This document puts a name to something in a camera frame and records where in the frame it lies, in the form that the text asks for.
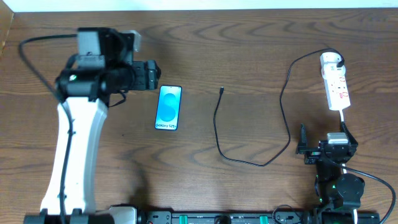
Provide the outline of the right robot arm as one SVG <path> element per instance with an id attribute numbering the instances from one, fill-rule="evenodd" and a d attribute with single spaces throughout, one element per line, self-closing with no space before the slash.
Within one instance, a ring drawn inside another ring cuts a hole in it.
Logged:
<path id="1" fill-rule="evenodd" d="M 358 142 L 343 121 L 340 131 L 328 133 L 317 147 L 308 146 L 305 126 L 300 125 L 296 153 L 304 155 L 304 164 L 316 167 L 314 188 L 320 198 L 318 206 L 303 213 L 303 223 L 354 223 L 358 219 L 354 211 L 361 206 L 365 183 L 343 171 L 357 147 Z"/>

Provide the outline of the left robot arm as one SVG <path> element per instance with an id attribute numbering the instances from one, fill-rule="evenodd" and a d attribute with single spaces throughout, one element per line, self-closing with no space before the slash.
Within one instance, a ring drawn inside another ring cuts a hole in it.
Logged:
<path id="1" fill-rule="evenodd" d="M 95 172 L 101 130 L 113 94 L 155 90 L 161 75 L 154 60 L 134 60 L 141 46 L 135 30 L 80 28 L 78 52 L 49 86 L 58 101 L 58 139 L 52 175 L 36 215 L 26 223 L 145 223 L 146 213 L 129 204 L 99 211 Z"/>

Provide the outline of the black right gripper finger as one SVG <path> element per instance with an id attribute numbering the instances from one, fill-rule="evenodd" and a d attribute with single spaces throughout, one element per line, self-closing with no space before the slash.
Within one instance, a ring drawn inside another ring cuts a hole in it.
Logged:
<path id="1" fill-rule="evenodd" d="M 340 131 L 346 134 L 350 144 L 356 144 L 357 143 L 357 141 L 355 140 L 353 135 L 349 132 L 349 130 L 347 128 L 347 125 L 345 124 L 344 121 L 340 122 Z"/>
<path id="2" fill-rule="evenodd" d="M 307 147 L 308 147 L 308 142 L 307 142 L 306 129 L 305 125 L 302 123 L 300 125 L 300 137 L 298 142 L 298 149 L 306 149 Z"/>

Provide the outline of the blue Galaxy smartphone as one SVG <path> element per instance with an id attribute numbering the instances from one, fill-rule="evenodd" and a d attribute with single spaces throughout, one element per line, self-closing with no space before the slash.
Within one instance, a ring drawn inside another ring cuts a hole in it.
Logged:
<path id="1" fill-rule="evenodd" d="M 181 86 L 161 86 L 155 117 L 155 129 L 168 131 L 176 131 L 178 129 L 181 99 Z"/>

